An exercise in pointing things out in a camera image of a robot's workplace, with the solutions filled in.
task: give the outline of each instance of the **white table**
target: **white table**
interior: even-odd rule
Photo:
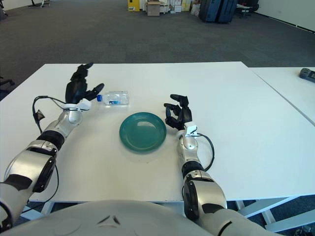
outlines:
[[[77,66],[46,64],[0,103],[1,180],[10,160],[39,135],[33,99],[46,94],[63,99]],[[315,193],[315,127],[241,62],[96,64],[87,82],[90,89],[105,83],[106,90],[128,90],[130,105],[93,101],[84,112],[57,158],[60,186],[54,202],[182,200],[176,130],[167,127],[165,142],[150,154],[129,151],[118,134],[122,121],[135,112],[164,119],[163,103],[174,103],[171,93],[188,95],[198,131],[212,139],[216,159],[209,173],[227,200]],[[43,128],[61,112],[50,101],[38,102],[36,109],[46,116]],[[206,165],[210,151],[205,140],[198,142]],[[48,188],[31,200],[44,201],[55,188],[54,174]]]
[[[299,77],[302,67],[251,68],[315,126],[315,83]]]

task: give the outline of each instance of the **bottle cap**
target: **bottle cap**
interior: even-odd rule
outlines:
[[[103,96],[98,94],[96,99],[97,99],[98,102],[101,102],[101,101],[103,101]]]

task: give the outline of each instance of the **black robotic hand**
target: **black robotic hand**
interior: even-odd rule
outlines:
[[[104,84],[99,84],[93,90],[87,91],[88,84],[86,83],[85,77],[88,75],[88,69],[93,65],[90,62],[85,65],[80,65],[76,72],[71,77],[71,82],[67,84],[65,91],[65,102],[71,104],[77,104],[83,98],[91,101],[99,94],[103,89]]]
[[[188,98],[186,96],[176,94],[171,94],[171,98],[178,101],[180,106],[164,103],[164,106],[166,107],[165,123],[172,128],[183,130],[185,129],[184,124],[192,121],[191,110],[188,107]],[[173,111],[174,115],[178,116],[177,119],[171,116],[171,111]]]

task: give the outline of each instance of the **teal plate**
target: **teal plate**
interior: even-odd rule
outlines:
[[[119,136],[123,144],[133,151],[151,151],[164,142],[166,127],[158,116],[139,112],[124,120],[119,129]]]

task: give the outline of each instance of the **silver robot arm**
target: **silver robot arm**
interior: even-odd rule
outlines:
[[[7,167],[0,183],[0,232],[10,229],[33,193],[44,191],[49,183],[58,151],[71,131],[82,121],[82,110],[91,102],[65,104],[58,120],[53,121],[18,154]]]
[[[197,156],[197,126],[185,123],[177,134],[179,164],[184,178],[184,211],[214,236],[276,236],[236,211],[226,209],[226,199],[220,186],[204,171]]]

